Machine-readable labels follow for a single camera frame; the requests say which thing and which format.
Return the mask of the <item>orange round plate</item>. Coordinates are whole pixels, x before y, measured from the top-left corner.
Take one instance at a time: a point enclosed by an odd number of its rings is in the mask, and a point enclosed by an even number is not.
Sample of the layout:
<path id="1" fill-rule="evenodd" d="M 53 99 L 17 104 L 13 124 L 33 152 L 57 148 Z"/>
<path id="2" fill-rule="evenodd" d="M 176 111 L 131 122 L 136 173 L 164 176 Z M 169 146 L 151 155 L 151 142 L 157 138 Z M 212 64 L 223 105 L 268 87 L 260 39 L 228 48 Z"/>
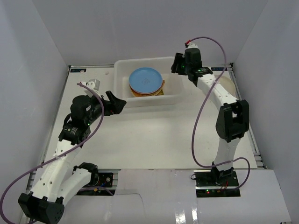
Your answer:
<path id="1" fill-rule="evenodd" d="M 165 80 L 163 80 L 163 83 L 162 83 L 161 87 L 157 91 L 155 91 L 153 93 L 148 93 L 148 94 L 138 93 L 138 92 L 134 91 L 131 87 L 130 87 L 130 91 L 131 91 L 131 93 L 133 94 L 134 97 L 161 96 L 161 95 L 164 95 L 164 91 L 163 91 L 164 85 L 165 85 Z"/>

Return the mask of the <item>blue round plate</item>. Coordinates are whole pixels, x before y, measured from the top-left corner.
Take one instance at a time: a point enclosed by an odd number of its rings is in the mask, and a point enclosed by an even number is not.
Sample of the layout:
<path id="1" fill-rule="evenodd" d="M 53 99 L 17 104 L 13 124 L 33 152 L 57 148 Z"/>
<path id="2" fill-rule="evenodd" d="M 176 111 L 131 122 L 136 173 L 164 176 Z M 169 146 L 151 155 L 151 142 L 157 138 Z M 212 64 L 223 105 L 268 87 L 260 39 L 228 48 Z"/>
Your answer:
<path id="1" fill-rule="evenodd" d="M 129 86 L 138 93 L 153 93 L 162 83 L 162 75 L 153 68 L 143 67 L 133 71 L 129 76 Z"/>

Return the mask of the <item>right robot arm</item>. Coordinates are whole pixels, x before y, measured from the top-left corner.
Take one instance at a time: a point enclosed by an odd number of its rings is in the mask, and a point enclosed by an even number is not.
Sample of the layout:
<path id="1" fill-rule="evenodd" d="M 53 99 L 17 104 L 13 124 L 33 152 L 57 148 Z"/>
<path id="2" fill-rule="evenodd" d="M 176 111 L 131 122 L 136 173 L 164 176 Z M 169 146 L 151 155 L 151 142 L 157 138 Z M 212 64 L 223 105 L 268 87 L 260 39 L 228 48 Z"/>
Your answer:
<path id="1" fill-rule="evenodd" d="M 187 42 L 184 53 L 176 53 L 171 72 L 188 77 L 211 100 L 218 110 L 215 124 L 219 136 L 216 157 L 210 166 L 211 181 L 216 186 L 227 182 L 233 173 L 233 160 L 237 146 L 249 130 L 249 104 L 238 100 L 219 82 L 208 67 L 203 67 L 201 53 L 195 43 Z"/>

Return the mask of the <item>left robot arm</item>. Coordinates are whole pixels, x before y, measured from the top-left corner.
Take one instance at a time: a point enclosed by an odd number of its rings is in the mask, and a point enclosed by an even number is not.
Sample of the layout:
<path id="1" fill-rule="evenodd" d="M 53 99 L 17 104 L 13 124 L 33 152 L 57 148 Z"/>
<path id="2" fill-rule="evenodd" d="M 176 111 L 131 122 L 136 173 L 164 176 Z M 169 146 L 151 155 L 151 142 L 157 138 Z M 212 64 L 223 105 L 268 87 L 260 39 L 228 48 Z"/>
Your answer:
<path id="1" fill-rule="evenodd" d="M 44 224 L 57 224 L 63 216 L 65 206 L 85 185 L 98 183 L 98 167 L 84 162 L 76 166 L 74 173 L 64 180 L 66 172 L 92 136 L 90 126 L 98 118 L 120 114 L 126 101 L 106 91 L 108 100 L 97 94 L 80 95 L 73 99 L 70 114 L 65 118 L 53 154 L 54 161 L 46 166 L 44 173 L 28 194 L 22 193 L 18 199 L 25 216 Z"/>

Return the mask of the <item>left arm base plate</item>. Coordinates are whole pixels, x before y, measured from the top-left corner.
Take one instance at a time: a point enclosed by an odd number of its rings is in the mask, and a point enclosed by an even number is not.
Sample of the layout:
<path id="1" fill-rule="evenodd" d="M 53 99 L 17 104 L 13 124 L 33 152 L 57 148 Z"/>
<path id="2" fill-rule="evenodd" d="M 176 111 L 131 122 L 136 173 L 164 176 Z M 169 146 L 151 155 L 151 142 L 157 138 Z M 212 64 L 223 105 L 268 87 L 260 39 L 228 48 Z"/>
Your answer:
<path id="1" fill-rule="evenodd" d="M 98 181 L 92 185 L 85 185 L 78 196 L 113 196 L 118 183 L 118 172 L 106 170 L 98 172 Z"/>

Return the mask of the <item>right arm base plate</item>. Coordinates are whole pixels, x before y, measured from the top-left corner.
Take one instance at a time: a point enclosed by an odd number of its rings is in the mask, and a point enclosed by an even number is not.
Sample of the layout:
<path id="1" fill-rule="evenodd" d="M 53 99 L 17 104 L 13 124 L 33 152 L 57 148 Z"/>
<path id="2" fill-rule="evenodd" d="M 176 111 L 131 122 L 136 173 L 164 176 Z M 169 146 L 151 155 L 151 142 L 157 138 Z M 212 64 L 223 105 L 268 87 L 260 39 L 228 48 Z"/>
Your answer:
<path id="1" fill-rule="evenodd" d="M 195 181 L 197 198 L 240 197 L 238 178 L 234 171 L 230 176 L 215 180 L 209 170 L 195 170 L 190 176 Z"/>

